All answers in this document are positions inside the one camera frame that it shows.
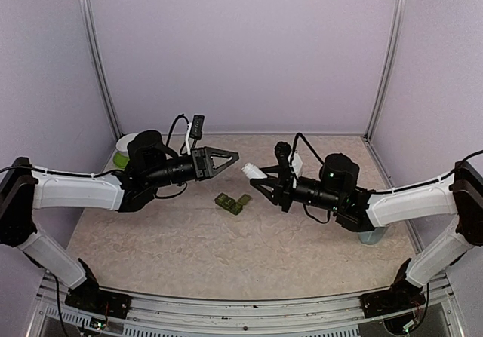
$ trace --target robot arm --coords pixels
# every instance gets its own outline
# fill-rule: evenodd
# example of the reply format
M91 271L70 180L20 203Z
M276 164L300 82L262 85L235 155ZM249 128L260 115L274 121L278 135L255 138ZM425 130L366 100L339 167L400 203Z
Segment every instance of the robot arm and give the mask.
M434 275L474 246L483 246L483 178L466 160L457 162L450 173L427 182L374 191L356 185L359 167L342 154L326 157L319 180L298 176L290 162L292 151L286 142L279 142L275 147L278 165L259 169L248 164L243 168L250 184L284 212L297 201L333 213L336 222L354 232L457 213L436 240L400 267L388 290L361 297L366 317L403 311L416 303L422 305L422 288Z
M203 119L195 116L186 137L188 145L188 138L201 139ZM67 305L98 314L105 314L108 305L109 315L125 318L129 296L100 290L89 267L35 225L32 210L96 207L135 212L155 198L165 198L157 195L159 188L213 178L238 160L236 152L188 145L188 152L179 155L163 143L158 131L144 131L128 144L124 171L99 175L34 167L28 158L18 158L0 183L0 244L22 250L69 287ZM214 158L226 162L215 167Z

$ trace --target ventilation grille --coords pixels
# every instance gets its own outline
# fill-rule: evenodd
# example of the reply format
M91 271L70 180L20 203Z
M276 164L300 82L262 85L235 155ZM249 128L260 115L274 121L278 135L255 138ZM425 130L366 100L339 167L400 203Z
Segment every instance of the ventilation grille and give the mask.
M56 320L59 319L59 312L57 310L57 307L54 307L52 305L48 305L46 308L45 313L52 318L55 318ZM84 322L85 326L89 325L89 319L84 316L80 316L77 314L77 312L71 312L71 311L62 311L62 319L65 323L73 324L75 326L81 326L82 322Z
M143 328L141 326L125 325L124 336L127 337L206 337L204 333L172 333L162 329ZM325 331L313 332L310 335L301 333L283 334L284 337L358 337L359 329L357 326L351 326L342 329L326 329Z

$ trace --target marble patterned surface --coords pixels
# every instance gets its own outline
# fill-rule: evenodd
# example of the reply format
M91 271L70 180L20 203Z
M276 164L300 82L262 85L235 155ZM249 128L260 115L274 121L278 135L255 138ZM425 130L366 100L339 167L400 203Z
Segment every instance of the marble patterned surface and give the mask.
M299 204L282 213L250 187L241 167L275 164L277 141L292 136L204 136L200 145L237 151L240 161L215 179L191 182L175 199L153 201L138 213L85 210L69 251L86 261L103 286L203 299L288 299L327 296L388 286L414 254L404 223L392 225L375 246L334 220L307 218ZM180 144L176 138L174 145ZM309 136L322 156L342 152L361 167L359 185L383 181L358 137ZM319 165L299 145L304 176ZM163 188L168 195L175 187ZM225 192L252 202L238 216L219 208ZM322 210L312 213L325 218Z

